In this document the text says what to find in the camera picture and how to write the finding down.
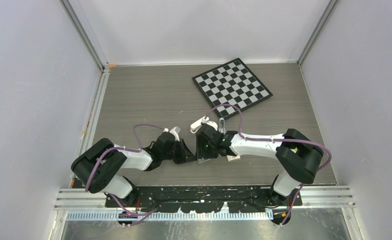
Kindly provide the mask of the white stapler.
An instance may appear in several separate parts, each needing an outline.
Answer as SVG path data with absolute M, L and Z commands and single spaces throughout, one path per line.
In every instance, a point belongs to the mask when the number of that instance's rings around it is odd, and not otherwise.
M 213 127 L 215 130 L 218 130 L 218 124 L 216 122 L 211 121 L 208 116 L 203 116 L 190 125 L 190 132 L 195 134 L 204 124 Z

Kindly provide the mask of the grey staple box tray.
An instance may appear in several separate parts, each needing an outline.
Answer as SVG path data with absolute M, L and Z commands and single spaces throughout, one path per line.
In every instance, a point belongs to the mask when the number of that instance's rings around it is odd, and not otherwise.
M 200 159 L 197 160 L 197 162 L 201 164 L 201 163 L 207 162 L 209 160 L 210 160 L 209 158 L 205 158 L 205 159 L 204 158 L 200 158 Z

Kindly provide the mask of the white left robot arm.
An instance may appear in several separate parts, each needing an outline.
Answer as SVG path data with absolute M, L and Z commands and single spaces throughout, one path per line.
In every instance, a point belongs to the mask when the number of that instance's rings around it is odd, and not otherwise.
M 195 161 L 196 157 L 177 133 L 169 131 L 141 150 L 127 149 L 103 138 L 75 159 L 71 170 L 86 191 L 110 194 L 123 206 L 131 207 L 136 203 L 138 190 L 128 178 L 118 174 L 119 170 L 152 171 L 166 160 L 184 164 Z

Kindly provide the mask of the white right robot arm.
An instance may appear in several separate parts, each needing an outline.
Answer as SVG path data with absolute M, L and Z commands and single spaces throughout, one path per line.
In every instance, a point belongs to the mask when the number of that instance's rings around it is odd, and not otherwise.
M 261 136 L 238 131 L 221 133 L 217 128 L 202 123 L 190 131 L 196 136 L 197 158 L 250 155 L 279 161 L 284 172 L 274 179 L 269 191 L 269 198 L 275 205 L 284 204 L 301 184 L 314 182 L 324 155 L 319 144 L 292 128 L 283 134 Z

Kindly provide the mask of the small blue grey stapler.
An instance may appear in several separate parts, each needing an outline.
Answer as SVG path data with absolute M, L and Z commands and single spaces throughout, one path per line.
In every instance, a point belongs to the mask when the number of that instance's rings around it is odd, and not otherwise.
M 220 133 L 225 133 L 225 119 L 222 117 L 219 119 L 218 130 Z

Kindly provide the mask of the white playing card box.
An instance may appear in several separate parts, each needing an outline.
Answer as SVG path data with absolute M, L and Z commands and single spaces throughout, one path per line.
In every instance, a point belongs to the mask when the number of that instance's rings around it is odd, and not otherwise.
M 227 155 L 226 158 L 227 158 L 228 162 L 232 162 L 232 161 L 241 159 L 241 156 L 239 156 L 239 155 L 237 155 L 237 156 Z

